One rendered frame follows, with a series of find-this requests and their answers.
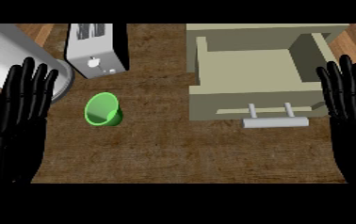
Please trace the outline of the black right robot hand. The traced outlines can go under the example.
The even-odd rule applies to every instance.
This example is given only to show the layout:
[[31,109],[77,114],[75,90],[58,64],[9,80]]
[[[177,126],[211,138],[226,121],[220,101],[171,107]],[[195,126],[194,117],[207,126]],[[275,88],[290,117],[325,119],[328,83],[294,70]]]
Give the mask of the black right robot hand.
[[356,63],[349,55],[340,63],[318,67],[322,95],[329,115],[334,159],[349,184],[356,184]]

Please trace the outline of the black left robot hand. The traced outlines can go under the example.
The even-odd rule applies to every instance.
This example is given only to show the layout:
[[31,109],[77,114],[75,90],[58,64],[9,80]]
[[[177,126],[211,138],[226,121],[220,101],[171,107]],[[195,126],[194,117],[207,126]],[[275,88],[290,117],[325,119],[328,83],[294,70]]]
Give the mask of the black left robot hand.
[[0,90],[0,186],[30,184],[35,177],[58,77],[30,56],[10,67]]

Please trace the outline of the green cup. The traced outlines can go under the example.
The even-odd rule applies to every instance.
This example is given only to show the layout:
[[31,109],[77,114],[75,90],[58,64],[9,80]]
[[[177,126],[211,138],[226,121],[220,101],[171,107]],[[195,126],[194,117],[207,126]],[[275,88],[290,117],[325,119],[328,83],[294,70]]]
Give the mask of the green cup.
[[93,126],[117,126],[123,121],[123,110],[115,95],[98,93],[86,103],[83,116]]

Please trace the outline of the beige open drawer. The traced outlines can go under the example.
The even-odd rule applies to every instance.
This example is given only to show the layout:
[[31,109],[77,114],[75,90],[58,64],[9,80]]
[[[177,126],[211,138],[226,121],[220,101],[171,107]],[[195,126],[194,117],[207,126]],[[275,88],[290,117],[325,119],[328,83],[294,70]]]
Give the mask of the beige open drawer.
[[189,88],[189,119],[235,120],[250,116],[284,117],[284,104],[298,117],[326,115],[316,67],[332,61],[321,33],[301,34],[287,49],[208,50],[197,39],[197,82]]

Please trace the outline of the silver toaster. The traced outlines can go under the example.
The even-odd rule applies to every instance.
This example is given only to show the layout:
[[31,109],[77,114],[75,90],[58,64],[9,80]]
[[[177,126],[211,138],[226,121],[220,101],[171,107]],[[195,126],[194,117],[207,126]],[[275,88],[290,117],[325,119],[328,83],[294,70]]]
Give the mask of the silver toaster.
[[130,69],[126,24],[71,24],[68,26],[67,62],[86,79]]

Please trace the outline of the beige cabinet body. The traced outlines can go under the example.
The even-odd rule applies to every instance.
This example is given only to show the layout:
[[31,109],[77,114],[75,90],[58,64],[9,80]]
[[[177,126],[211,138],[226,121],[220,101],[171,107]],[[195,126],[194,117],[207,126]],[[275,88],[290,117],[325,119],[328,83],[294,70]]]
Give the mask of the beige cabinet body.
[[329,43],[349,24],[188,24],[186,71],[195,71],[197,39],[205,37],[210,51],[288,49],[301,34],[321,33]]

